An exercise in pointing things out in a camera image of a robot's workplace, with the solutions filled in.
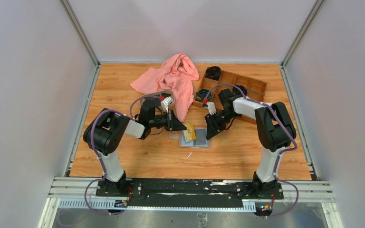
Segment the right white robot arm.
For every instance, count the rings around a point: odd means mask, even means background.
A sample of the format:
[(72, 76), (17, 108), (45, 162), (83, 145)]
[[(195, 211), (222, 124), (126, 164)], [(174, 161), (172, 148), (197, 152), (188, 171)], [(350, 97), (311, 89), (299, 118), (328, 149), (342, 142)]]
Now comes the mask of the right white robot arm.
[(237, 117), (244, 115), (255, 120), (263, 149), (250, 192), (258, 198), (265, 198), (278, 185), (277, 170), (281, 155), (291, 149), (290, 145), (296, 146), (297, 133), (288, 110), (282, 102), (268, 104), (244, 94), (234, 95), (229, 89), (222, 90), (218, 97), (223, 105), (223, 110), (219, 112), (207, 97), (202, 101), (202, 106), (209, 111), (205, 116), (206, 138), (209, 140), (227, 130), (226, 125)]

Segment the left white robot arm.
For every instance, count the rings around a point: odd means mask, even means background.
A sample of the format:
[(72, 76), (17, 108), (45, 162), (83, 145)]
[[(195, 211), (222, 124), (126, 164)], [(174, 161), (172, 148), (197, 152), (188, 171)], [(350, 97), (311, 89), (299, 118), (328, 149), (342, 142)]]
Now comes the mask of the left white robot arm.
[(117, 154), (117, 148), (125, 134), (144, 140), (153, 128), (169, 132), (187, 129), (169, 107), (171, 97), (146, 95), (140, 99), (143, 103), (136, 116), (104, 108), (83, 134), (83, 141), (95, 152), (103, 169), (98, 187), (113, 196), (122, 196), (126, 191), (132, 191), (127, 186), (126, 172)]

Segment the pink card holder wallet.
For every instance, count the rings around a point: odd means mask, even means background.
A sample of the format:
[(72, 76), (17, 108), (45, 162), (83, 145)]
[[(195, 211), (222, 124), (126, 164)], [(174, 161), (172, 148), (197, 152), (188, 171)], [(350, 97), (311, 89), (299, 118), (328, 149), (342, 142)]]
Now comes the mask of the pink card holder wallet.
[(182, 148), (210, 148), (210, 141), (206, 139), (206, 128), (195, 128), (196, 139), (186, 141), (184, 131), (170, 132), (168, 136), (170, 139), (177, 140), (178, 146)]

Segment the beige oval card tray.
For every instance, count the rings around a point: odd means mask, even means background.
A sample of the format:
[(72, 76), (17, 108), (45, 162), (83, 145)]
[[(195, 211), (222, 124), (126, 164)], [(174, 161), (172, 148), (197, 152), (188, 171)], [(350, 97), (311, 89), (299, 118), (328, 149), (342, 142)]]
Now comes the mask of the beige oval card tray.
[(143, 96), (148, 96), (148, 98), (141, 99), (139, 101), (140, 106), (142, 106), (142, 104), (146, 100), (153, 100), (155, 106), (159, 107), (163, 111), (163, 108), (161, 106), (161, 101), (159, 99), (161, 96), (163, 96), (164, 98), (167, 98), (167, 97), (171, 98), (171, 101), (168, 104), (168, 108), (174, 108), (174, 106), (175, 106), (175, 96), (174, 96), (173, 91), (170, 89), (165, 89), (165, 90), (161, 90), (161, 91), (154, 92), (154, 93), (144, 94)]

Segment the gold VIP credit card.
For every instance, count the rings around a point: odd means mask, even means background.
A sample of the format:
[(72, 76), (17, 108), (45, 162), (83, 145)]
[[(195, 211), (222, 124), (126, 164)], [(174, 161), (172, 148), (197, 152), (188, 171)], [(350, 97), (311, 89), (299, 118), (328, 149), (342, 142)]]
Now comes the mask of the gold VIP credit card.
[(186, 130), (183, 130), (184, 139), (186, 142), (196, 140), (195, 128), (192, 123), (184, 123)]

